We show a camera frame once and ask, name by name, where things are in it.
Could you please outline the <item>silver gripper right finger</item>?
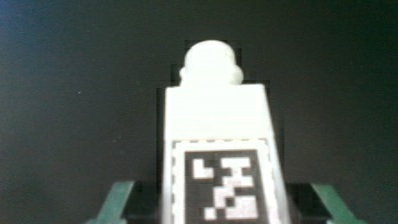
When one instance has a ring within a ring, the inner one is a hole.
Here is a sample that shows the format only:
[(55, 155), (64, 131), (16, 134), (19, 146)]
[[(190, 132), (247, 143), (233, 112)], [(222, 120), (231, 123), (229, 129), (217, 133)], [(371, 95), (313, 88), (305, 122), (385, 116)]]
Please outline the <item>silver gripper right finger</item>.
[(311, 187), (330, 214), (327, 224), (368, 224), (368, 222), (355, 217), (334, 187), (327, 184), (313, 184)]

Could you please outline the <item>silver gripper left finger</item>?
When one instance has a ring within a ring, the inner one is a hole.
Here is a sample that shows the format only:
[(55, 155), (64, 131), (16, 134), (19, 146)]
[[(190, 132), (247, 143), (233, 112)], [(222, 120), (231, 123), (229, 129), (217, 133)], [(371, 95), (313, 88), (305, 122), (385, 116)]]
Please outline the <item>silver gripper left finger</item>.
[(85, 224), (128, 224), (128, 220), (124, 218), (124, 208), (133, 186), (133, 181), (114, 183), (98, 215), (89, 219)]

